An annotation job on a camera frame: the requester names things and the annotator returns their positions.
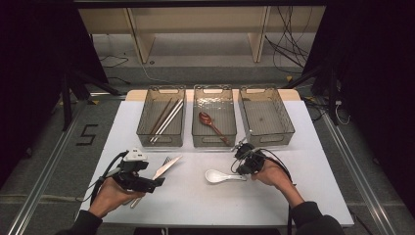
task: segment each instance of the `black sleeve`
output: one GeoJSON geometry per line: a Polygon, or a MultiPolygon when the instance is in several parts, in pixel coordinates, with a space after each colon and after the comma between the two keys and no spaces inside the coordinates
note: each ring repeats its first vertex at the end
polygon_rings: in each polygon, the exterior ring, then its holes
{"type": "Polygon", "coordinates": [[[340,235],[345,234],[339,222],[329,216],[321,214],[314,202],[302,203],[291,210],[297,227],[297,235],[340,235]]]}
{"type": "Polygon", "coordinates": [[[80,211],[71,229],[59,231],[56,235],[91,235],[96,234],[103,220],[89,211],[80,211]]]}

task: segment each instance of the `white ceramic spoon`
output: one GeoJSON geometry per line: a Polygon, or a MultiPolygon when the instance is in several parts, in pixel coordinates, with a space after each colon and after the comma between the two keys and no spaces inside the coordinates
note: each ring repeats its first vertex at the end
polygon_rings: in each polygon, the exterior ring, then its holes
{"type": "Polygon", "coordinates": [[[207,178],[207,181],[210,183],[219,183],[225,180],[234,179],[234,180],[244,180],[247,181],[247,177],[244,175],[239,174],[225,174],[220,171],[217,171],[215,169],[209,169],[205,173],[205,177],[207,178]]]}

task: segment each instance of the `white table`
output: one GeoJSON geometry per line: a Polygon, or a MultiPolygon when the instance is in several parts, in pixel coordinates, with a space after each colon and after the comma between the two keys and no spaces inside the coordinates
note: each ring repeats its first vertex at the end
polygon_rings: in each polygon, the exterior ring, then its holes
{"type": "MultiPolygon", "coordinates": [[[[275,188],[259,181],[228,181],[210,184],[205,172],[218,169],[231,173],[235,161],[230,151],[195,149],[192,142],[192,99],[188,90],[184,144],[172,150],[144,149],[136,135],[143,101],[123,101],[91,183],[103,174],[111,160],[132,147],[148,156],[148,168],[140,175],[151,178],[165,157],[183,156],[165,175],[162,187],[147,194],[135,209],[121,206],[109,213],[104,222],[131,226],[158,227],[276,227],[287,225],[288,203],[275,188]]],[[[245,136],[240,109],[235,99],[237,141],[245,136]]],[[[327,162],[308,111],[303,101],[284,101],[296,129],[289,146],[272,150],[289,169],[294,183],[307,201],[318,204],[323,214],[329,214],[344,226],[353,220],[327,162]]],[[[81,205],[89,208],[89,201],[81,205]]]]}

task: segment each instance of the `fork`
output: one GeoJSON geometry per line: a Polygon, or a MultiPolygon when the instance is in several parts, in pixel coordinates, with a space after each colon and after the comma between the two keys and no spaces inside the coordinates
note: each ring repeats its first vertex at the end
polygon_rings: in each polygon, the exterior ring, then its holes
{"type": "MultiPolygon", "coordinates": [[[[171,161],[171,158],[170,157],[167,157],[167,158],[165,158],[165,160],[164,160],[164,163],[162,163],[162,165],[161,166],[163,166],[163,165],[166,165],[168,162],[170,162],[171,161]]],[[[132,203],[131,203],[131,205],[130,205],[130,207],[133,209],[133,208],[135,208],[135,206],[137,206],[137,204],[140,202],[140,200],[141,200],[142,198],[136,198],[136,199],[134,199],[133,201],[132,201],[132,203]]]]}

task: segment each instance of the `transparent plastic bin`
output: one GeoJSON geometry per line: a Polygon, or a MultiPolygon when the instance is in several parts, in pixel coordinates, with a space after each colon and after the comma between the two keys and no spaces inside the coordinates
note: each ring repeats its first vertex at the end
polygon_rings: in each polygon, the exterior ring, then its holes
{"type": "Polygon", "coordinates": [[[141,145],[143,147],[183,146],[185,111],[184,85],[151,86],[147,91],[137,128],[141,145]]]}
{"type": "Polygon", "coordinates": [[[256,147],[287,146],[295,133],[276,86],[245,85],[239,105],[247,140],[256,147]]]}
{"type": "Polygon", "coordinates": [[[235,145],[236,132],[231,85],[195,85],[192,124],[194,146],[196,148],[231,148],[235,145]],[[228,144],[212,127],[200,121],[200,112],[212,118],[212,123],[228,140],[228,144]]]}

